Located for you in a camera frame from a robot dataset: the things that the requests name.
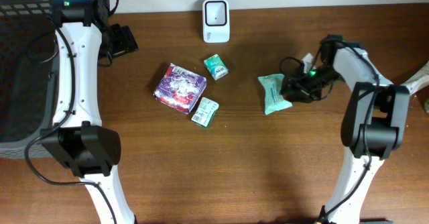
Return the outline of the mint green wipes packet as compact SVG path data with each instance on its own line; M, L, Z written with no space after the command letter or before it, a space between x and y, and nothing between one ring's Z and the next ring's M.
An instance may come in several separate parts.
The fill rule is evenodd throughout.
M283 74L259 76L257 79L265 91L264 113L266 115L292 107L292 103L285 100L280 93L284 80Z

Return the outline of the purple floral pack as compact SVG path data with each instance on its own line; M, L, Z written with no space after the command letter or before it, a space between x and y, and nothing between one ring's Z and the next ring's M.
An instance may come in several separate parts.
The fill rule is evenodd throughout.
M207 79L171 63L154 90L161 103L189 114L207 86Z

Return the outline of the small teal tissue pack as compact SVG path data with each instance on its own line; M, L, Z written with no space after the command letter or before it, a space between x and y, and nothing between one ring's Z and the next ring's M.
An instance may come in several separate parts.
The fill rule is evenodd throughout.
M204 60L204 65L214 80L218 80L229 73L229 69L225 66L218 54Z

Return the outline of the green white soap box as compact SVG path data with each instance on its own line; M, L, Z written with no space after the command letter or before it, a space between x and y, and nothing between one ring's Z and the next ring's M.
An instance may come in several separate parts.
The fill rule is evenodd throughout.
M191 122L207 129L219 109L219 104L206 97L201 98L200 104L191 118Z

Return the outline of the white leafy cream tube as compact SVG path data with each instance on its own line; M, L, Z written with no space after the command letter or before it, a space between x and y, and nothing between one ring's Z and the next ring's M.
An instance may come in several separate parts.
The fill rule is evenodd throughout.
M402 83L405 86L410 95L417 93L419 90L428 86L429 83L429 62L425 63L417 73L415 73L406 82Z

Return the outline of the green lidded small jar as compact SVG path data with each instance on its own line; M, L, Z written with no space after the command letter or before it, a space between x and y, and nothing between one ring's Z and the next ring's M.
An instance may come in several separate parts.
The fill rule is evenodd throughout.
M424 111L429 114L429 99L424 101Z

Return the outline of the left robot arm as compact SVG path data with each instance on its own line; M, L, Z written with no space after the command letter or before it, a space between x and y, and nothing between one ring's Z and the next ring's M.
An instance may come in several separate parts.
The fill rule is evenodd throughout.
M102 126L97 100L98 61L137 49L128 27L109 25L115 10L110 0L54 0L58 95L39 143L87 188L101 223L136 223L119 180L120 137Z

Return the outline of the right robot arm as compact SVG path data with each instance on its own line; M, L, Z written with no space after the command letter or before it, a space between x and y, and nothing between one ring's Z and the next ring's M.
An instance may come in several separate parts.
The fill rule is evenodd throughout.
M317 223L360 223L360 213L377 171L403 141L409 90L386 79L360 43L341 35L320 41L309 70L285 75L280 93L291 102L322 101L324 88L344 81L351 91L341 124L345 155L339 179Z

